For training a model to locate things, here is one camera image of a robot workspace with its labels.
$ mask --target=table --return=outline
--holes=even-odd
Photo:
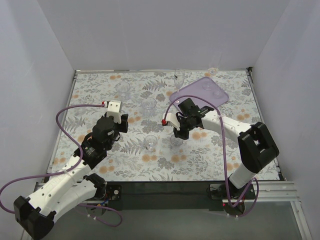
[[[204,76],[206,71],[186,71],[184,86]],[[84,72],[79,73],[72,90],[70,105],[99,104],[119,99],[115,85],[120,81],[131,85],[131,98],[123,103],[122,112],[129,114],[129,131],[113,145],[108,156],[93,170],[106,181],[205,181],[223,180],[222,138],[219,134],[196,128],[190,138],[176,148],[171,146],[173,128],[163,127],[162,115],[175,92],[173,71]],[[214,81],[225,83],[229,101],[219,107],[221,114],[245,123],[261,121],[257,104],[246,71],[220,71]],[[154,117],[141,114],[141,101],[153,97],[157,100]],[[92,131],[105,108],[74,108],[67,112],[65,129],[81,142]],[[158,138],[153,152],[143,145],[147,135]],[[238,145],[226,141],[227,170],[231,174],[241,164]],[[63,133],[49,172],[59,171],[77,147]],[[259,180],[279,180],[275,162],[272,161],[258,175]]]

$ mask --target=gray wall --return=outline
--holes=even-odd
[[[74,71],[36,0],[0,0],[0,186],[46,172],[58,134],[55,114],[66,105]],[[36,180],[8,187],[13,201]],[[0,239],[20,239],[15,216],[0,209]]]
[[[253,68],[284,176],[296,183],[314,239],[319,228],[320,1],[291,0]]]
[[[289,0],[38,0],[76,70],[253,66]]]

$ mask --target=robotic arm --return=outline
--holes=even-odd
[[[52,176],[27,198],[19,196],[14,201],[15,219],[34,240],[47,235],[63,214],[81,202],[90,198],[101,199],[106,195],[105,180],[95,173],[88,174],[107,156],[107,151],[119,140],[120,133],[128,132],[128,114],[121,115],[120,101],[113,100],[105,105],[107,112],[81,144],[83,157],[80,164],[67,171],[80,159],[78,148],[62,168],[65,174]]]
[[[199,108],[191,98],[187,98],[179,105],[181,113],[168,113],[163,125],[174,127],[176,138],[187,140],[189,131],[201,127],[219,134],[222,133],[220,116],[213,108],[205,106]],[[225,136],[238,143],[242,164],[228,178],[230,194],[235,195],[239,189],[247,184],[253,176],[279,155],[278,147],[273,140],[267,126],[262,122],[254,125],[239,122],[223,116]]]

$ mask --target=metal frame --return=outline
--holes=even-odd
[[[139,70],[133,71],[132,70],[132,71],[128,71],[128,72],[159,72],[159,71],[161,71],[161,72],[170,71],[171,72],[172,69],[164,69],[164,70],[159,70],[159,69],[152,70],[151,69],[151,70],[141,70],[141,71],[139,71]],[[126,71],[113,71],[113,70],[109,70],[109,71],[80,71],[80,70],[77,70],[77,71],[75,71],[75,75],[74,75],[73,83],[72,83],[72,88],[71,88],[71,91],[70,91],[69,99],[67,101],[67,106],[70,103],[71,96],[72,96],[72,93],[73,93],[73,89],[74,89],[75,82],[76,82],[78,74],[110,73],[110,72],[123,73],[123,72],[126,72]],[[247,73],[249,84],[250,84],[250,87],[251,87],[251,90],[252,90],[256,105],[257,105],[258,112],[260,114],[262,122],[264,122],[264,119],[263,119],[263,116],[262,116],[262,113],[261,113],[261,109],[260,109],[258,101],[257,101],[257,96],[256,96],[256,93],[254,91],[253,81],[252,81],[251,75],[250,75],[248,70],[246,70],[246,73]],[[63,115],[62,122],[61,122],[62,124],[64,124],[64,122],[65,122],[66,115],[67,115],[67,112],[65,112],[64,115]],[[54,146],[54,151],[53,151],[52,156],[51,156],[50,163],[53,162],[53,159],[54,159],[54,157],[56,155],[60,136],[61,136],[61,131],[59,132],[59,135],[57,137],[57,140],[56,140],[56,143],[55,143],[55,146]],[[279,164],[278,164],[277,160],[275,160],[275,163],[276,163],[276,166],[279,168]],[[193,186],[197,186],[198,185],[199,187],[200,186],[203,187],[205,185],[208,186],[209,184],[217,184],[218,182],[223,183],[223,181],[184,182],[183,183],[183,188],[181,189],[181,191],[183,192],[183,194],[186,194],[188,191],[190,192],[191,188],[187,187],[188,184],[192,184]],[[145,183],[148,184],[148,185],[150,185],[150,184],[153,184],[153,185],[154,184],[158,184],[158,185],[170,184],[168,182],[150,182],[150,181],[149,182],[145,182]],[[110,184],[120,184],[120,185],[128,184],[128,186],[130,186],[130,185],[138,186],[139,184],[141,185],[141,182],[110,182]],[[43,183],[38,183],[36,185],[36,187],[35,187],[35,190],[37,190],[42,185],[43,185]],[[256,186],[255,183],[253,184],[253,187],[254,187],[255,190],[257,189],[257,186]],[[281,180],[280,181],[279,180],[276,180],[276,181],[259,181],[259,198],[258,198],[258,201],[259,202],[290,202],[291,206],[292,206],[292,211],[294,213],[294,216],[295,216],[295,219],[296,219],[296,222],[297,222],[297,225],[298,225],[298,228],[299,228],[299,231],[300,231],[302,239],[303,240],[311,240],[312,239],[310,231],[309,231],[309,228],[308,228],[308,225],[307,225],[307,222],[306,222],[306,219],[305,219],[305,216],[303,214],[303,210],[301,208],[301,202],[300,202],[299,194],[297,193],[296,187],[295,187],[295,185],[294,185],[294,183],[292,181],[281,181]],[[86,203],[90,203],[90,204],[98,203],[98,201],[95,201],[95,200],[87,200],[85,202]],[[26,233],[26,231],[24,231],[21,239],[22,240],[31,240],[31,237]]]

